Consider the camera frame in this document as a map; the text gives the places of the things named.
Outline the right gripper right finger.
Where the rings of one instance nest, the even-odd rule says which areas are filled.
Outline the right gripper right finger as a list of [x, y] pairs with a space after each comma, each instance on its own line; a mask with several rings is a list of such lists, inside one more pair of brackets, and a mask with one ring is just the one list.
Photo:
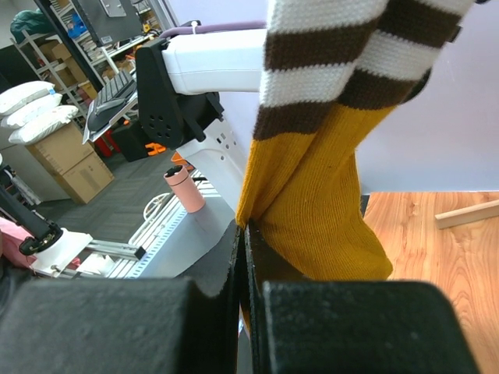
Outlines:
[[455, 311], [420, 281], [314, 281], [244, 236], [256, 373], [477, 373]]

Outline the mustard yellow sock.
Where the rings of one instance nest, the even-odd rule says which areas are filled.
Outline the mustard yellow sock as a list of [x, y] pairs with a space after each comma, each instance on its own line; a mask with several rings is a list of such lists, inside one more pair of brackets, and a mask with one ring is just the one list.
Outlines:
[[383, 281], [356, 148], [430, 71], [470, 1], [271, 1], [236, 213], [315, 281]]

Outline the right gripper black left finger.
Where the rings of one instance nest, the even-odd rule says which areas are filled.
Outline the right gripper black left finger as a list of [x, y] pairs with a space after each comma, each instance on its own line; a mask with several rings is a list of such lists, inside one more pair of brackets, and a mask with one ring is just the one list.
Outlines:
[[174, 278], [34, 280], [1, 319], [4, 373], [233, 373], [237, 242]]

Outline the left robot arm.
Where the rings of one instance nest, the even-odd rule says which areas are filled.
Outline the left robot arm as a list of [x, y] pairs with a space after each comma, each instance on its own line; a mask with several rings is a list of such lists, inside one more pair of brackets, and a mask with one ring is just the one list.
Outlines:
[[178, 27], [136, 53], [140, 124], [176, 150], [236, 209], [246, 155], [224, 118], [221, 92], [257, 92], [262, 23]]

